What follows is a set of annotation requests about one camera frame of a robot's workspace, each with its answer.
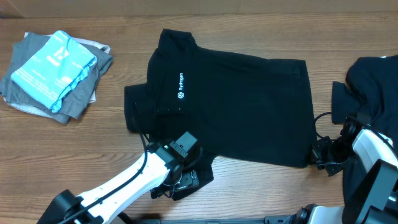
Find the folded light blue shirt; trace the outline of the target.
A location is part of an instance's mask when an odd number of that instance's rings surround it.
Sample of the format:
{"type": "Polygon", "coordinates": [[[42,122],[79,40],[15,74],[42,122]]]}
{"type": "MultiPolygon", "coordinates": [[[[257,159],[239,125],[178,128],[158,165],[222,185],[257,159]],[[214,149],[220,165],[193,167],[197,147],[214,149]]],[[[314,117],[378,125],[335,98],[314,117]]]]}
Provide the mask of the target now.
{"type": "Polygon", "coordinates": [[[62,30],[56,31],[30,59],[11,75],[35,101],[53,113],[64,97],[90,73],[96,56],[62,30]]]}

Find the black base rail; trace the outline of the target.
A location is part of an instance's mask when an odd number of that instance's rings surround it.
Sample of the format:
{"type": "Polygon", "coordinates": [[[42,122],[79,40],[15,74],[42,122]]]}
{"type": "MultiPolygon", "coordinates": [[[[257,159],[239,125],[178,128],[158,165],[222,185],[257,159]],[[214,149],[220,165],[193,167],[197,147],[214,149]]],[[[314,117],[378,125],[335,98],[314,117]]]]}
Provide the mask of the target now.
{"type": "Polygon", "coordinates": [[[265,216],[264,218],[233,218],[233,219],[203,219],[203,220],[161,220],[135,219],[125,213],[118,215],[114,224],[283,224],[292,223],[295,215],[265,216]]]}

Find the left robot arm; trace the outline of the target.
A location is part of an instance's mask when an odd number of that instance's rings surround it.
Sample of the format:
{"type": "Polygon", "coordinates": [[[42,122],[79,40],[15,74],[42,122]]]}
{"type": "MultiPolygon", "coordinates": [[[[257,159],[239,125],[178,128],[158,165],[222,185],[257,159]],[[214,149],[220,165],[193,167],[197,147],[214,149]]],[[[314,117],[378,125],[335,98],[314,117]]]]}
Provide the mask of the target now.
{"type": "Polygon", "coordinates": [[[188,132],[175,141],[150,142],[133,165],[102,185],[77,196],[69,190],[58,194],[39,223],[111,223],[146,192],[152,198],[172,197],[198,187],[194,166],[202,154],[188,132]]]}

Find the black polo shirt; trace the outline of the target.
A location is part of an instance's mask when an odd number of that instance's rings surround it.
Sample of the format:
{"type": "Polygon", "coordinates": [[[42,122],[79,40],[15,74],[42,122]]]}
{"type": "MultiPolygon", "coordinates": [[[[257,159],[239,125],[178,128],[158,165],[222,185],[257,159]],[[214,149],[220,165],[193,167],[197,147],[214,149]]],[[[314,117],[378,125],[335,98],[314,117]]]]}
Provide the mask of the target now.
{"type": "Polygon", "coordinates": [[[146,77],[124,89],[127,128],[153,141],[192,134],[203,149],[193,167],[200,187],[213,181],[217,156],[308,166],[317,137],[305,61],[205,49],[165,29],[146,77]]]}

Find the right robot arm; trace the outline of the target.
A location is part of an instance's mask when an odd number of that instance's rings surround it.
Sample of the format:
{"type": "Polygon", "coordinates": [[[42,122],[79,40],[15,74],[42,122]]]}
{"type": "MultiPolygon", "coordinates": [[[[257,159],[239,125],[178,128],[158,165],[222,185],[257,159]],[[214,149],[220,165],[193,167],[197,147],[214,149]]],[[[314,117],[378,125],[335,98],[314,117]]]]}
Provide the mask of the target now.
{"type": "Polygon", "coordinates": [[[397,223],[397,156],[392,139],[374,129],[368,116],[349,115],[337,139],[321,137],[309,161],[333,176],[350,164],[365,172],[342,207],[310,204],[284,223],[397,223]]]}

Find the pile of black clothes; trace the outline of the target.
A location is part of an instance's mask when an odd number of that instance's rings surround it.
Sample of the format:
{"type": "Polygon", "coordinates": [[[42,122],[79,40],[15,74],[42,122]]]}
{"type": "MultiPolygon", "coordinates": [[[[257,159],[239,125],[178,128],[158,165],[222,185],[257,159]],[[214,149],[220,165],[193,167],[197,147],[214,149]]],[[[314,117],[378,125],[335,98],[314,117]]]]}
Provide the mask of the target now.
{"type": "Polygon", "coordinates": [[[397,56],[361,57],[349,68],[346,82],[333,82],[331,120],[342,124],[357,113],[392,139],[397,153],[397,56]]]}

